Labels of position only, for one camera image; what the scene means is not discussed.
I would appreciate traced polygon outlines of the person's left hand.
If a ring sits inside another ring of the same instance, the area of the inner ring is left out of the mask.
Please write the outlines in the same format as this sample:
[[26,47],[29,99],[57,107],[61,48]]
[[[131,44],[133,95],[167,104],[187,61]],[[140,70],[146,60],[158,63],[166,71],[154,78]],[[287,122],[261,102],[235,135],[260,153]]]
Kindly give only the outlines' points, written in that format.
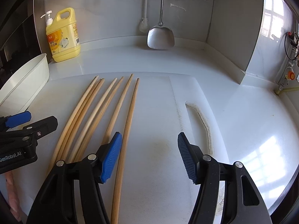
[[15,217],[15,219],[20,222],[21,221],[21,208],[18,197],[18,192],[15,186],[13,172],[9,171],[5,174],[6,178],[6,188],[8,193],[8,204],[10,206],[10,212]]

